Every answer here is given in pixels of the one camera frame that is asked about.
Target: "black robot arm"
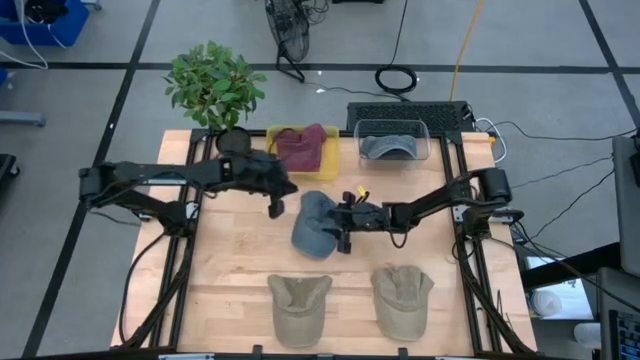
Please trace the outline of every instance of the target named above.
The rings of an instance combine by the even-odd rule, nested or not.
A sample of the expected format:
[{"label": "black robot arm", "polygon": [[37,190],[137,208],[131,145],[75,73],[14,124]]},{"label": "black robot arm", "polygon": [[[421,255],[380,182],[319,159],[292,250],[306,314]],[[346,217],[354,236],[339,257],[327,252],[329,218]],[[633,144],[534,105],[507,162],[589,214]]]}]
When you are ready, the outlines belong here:
[{"label": "black robot arm", "polygon": [[[471,180],[479,184],[477,198],[472,198],[467,189]],[[461,225],[465,234],[482,236],[488,233],[488,219],[492,213],[511,201],[511,190],[504,170],[487,168],[472,171],[468,176],[457,178],[410,203],[382,203],[382,207],[358,201],[349,192],[343,194],[343,203],[332,211],[340,230],[327,230],[338,241],[338,251],[349,254],[349,234],[354,231],[389,231],[404,234],[416,227],[420,221],[442,209],[460,207]]]},{"label": "black robot arm", "polygon": [[190,185],[207,193],[239,190],[269,196],[269,216],[284,212],[281,198],[298,190],[275,157],[262,151],[223,157],[193,165],[103,163],[81,169],[80,201],[87,208],[117,205],[138,217],[157,218],[168,235],[186,236],[189,209],[177,201],[163,202],[138,191],[140,185]]}]

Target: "white cable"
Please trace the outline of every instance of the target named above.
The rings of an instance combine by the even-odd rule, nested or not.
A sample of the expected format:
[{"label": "white cable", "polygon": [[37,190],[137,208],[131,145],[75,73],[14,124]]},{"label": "white cable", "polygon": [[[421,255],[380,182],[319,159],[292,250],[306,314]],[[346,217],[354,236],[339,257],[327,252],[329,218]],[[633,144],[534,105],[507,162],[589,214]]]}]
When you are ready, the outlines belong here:
[{"label": "white cable", "polygon": [[66,49],[67,47],[66,47],[66,46],[64,46],[64,44],[63,44],[63,43],[61,43],[61,42],[60,42],[60,40],[58,40],[58,38],[57,38],[57,37],[56,37],[56,35],[53,33],[53,31],[51,31],[51,24],[49,24],[49,25],[47,26],[47,29],[49,29],[49,33],[51,34],[51,37],[53,38],[53,40],[55,40],[55,41],[58,43],[58,45],[60,45],[60,47],[61,47],[61,48]]},{"label": "white cable", "polygon": [[493,121],[491,121],[491,120],[489,120],[487,118],[476,119],[476,122],[478,122],[478,121],[484,121],[484,122],[489,123],[489,125],[491,125],[490,129],[493,128],[496,131],[496,134],[498,135],[498,139],[500,140],[500,143],[502,144],[502,150],[504,150],[504,151],[502,152],[502,155],[498,159],[494,160],[494,162],[497,164],[500,161],[504,160],[504,158],[507,157],[507,143],[504,142],[504,138],[502,137],[502,134],[500,134],[500,130],[498,130],[498,128],[493,124]]},{"label": "white cable", "polygon": [[24,34],[24,38],[27,40],[27,44],[29,44],[29,47],[31,48],[31,50],[33,51],[34,54],[36,54],[37,57],[40,58],[40,60],[42,60],[42,63],[44,64],[44,66],[42,65],[38,65],[38,64],[30,64],[28,62],[24,62],[22,60],[18,60],[16,58],[14,58],[13,56],[10,56],[9,54],[0,51],[0,55],[3,55],[5,57],[7,57],[10,60],[13,60],[15,62],[17,62],[18,64],[22,64],[24,66],[29,66],[29,67],[33,67],[36,69],[42,69],[42,70],[49,70],[49,63],[47,62],[47,60],[45,60],[42,55],[40,55],[40,53],[36,50],[35,47],[33,47],[33,44],[31,44],[31,40],[29,39],[29,35],[27,35],[27,27],[24,24],[24,0],[20,0],[20,24],[22,25],[22,33]]}]

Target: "baseball cap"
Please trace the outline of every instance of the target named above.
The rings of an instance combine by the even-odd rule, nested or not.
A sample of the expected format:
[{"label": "baseball cap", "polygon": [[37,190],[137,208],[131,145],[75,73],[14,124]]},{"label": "baseball cap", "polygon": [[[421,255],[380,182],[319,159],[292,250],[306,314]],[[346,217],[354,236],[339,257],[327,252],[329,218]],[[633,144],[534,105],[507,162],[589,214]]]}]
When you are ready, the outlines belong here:
[{"label": "baseball cap", "polygon": [[325,229],[339,229],[329,213],[337,205],[321,191],[306,192],[300,199],[300,205],[291,232],[291,243],[306,256],[326,259],[336,247],[336,239]]},{"label": "baseball cap", "polygon": [[409,135],[367,136],[360,145],[360,155],[365,159],[379,159],[385,155],[394,158],[418,158],[416,139]]},{"label": "baseball cap", "polygon": [[331,278],[270,275],[267,282],[273,293],[273,326],[278,341],[292,348],[315,345],[324,328],[325,297]]},{"label": "baseball cap", "polygon": [[396,340],[422,337],[433,281],[416,266],[400,266],[375,270],[371,282],[380,331]]},{"label": "baseball cap", "polygon": [[294,172],[318,171],[325,140],[327,133],[320,124],[311,124],[299,134],[293,129],[284,129],[273,138],[280,161],[287,171]]}]

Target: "wooden table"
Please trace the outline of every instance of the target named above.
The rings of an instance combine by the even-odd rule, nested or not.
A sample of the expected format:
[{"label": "wooden table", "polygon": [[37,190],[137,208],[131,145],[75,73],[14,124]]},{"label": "wooden table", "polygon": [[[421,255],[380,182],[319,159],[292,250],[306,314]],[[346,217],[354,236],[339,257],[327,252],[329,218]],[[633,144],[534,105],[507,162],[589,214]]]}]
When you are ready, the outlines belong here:
[{"label": "wooden table", "polygon": [[[158,163],[184,164],[189,137],[190,131],[167,131]],[[493,166],[486,134],[465,133],[463,139],[469,170]],[[267,215],[267,198],[237,191],[220,193],[215,200],[205,198],[179,351],[247,353],[254,344],[261,344],[265,353],[393,355],[399,347],[406,347],[410,355],[473,355],[462,279],[458,264],[451,256],[454,232],[449,209],[423,219],[410,232],[402,250],[393,247],[386,233],[353,233],[352,254],[334,252],[325,261],[305,258],[291,246],[291,230],[300,208],[300,196],[306,191],[322,190],[338,201],[343,191],[356,192],[358,185],[362,185],[371,192],[369,201],[380,204],[415,200],[445,182],[437,140],[432,140],[432,153],[427,161],[418,169],[403,172],[361,170],[353,140],[336,141],[341,146],[340,176],[329,183],[294,178],[300,191],[285,197],[286,212],[276,220]],[[264,138],[254,138],[254,148],[263,146]],[[455,151],[450,154],[452,163],[456,164]],[[164,201],[175,200],[178,188],[154,187],[150,194]],[[135,254],[161,232],[157,222],[143,224]],[[494,238],[511,243],[507,226],[492,225],[492,233]],[[161,242],[149,251],[132,277],[125,317],[127,336],[157,300],[167,244],[168,241]],[[483,246],[493,299],[500,290],[504,313],[513,329],[526,345],[535,349],[513,250],[492,241],[485,241]],[[377,327],[370,276],[378,267],[409,264],[420,267],[435,286],[429,295],[426,334],[416,342],[398,342],[384,337]],[[316,346],[296,350],[278,343],[267,286],[270,274],[326,274],[333,278],[327,297],[324,333]],[[166,320],[172,318],[172,312],[170,305]],[[478,314],[483,348],[489,349],[484,316],[482,311]],[[166,324],[170,321],[165,321],[161,344],[168,341],[170,326]],[[117,336],[113,339],[114,344],[119,343]]]}]

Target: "clear plastic container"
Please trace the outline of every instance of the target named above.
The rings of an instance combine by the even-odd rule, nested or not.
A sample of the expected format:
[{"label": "clear plastic container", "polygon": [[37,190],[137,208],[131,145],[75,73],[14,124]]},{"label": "clear plastic container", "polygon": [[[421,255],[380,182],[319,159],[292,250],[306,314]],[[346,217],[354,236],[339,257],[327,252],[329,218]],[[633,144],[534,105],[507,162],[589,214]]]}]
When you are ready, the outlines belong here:
[{"label": "clear plastic container", "polygon": [[[292,129],[300,133],[304,125],[273,125],[267,128],[265,151],[277,155],[277,146],[271,146],[273,138],[284,129]],[[334,180],[340,172],[340,129],[336,126],[322,126],[327,134],[327,139],[322,144],[322,160],[320,168],[316,172],[290,171],[289,175],[309,180]]]},{"label": "clear plastic container", "polygon": [[367,169],[412,168],[431,154],[429,130],[419,120],[360,120],[353,137],[360,166]]}]

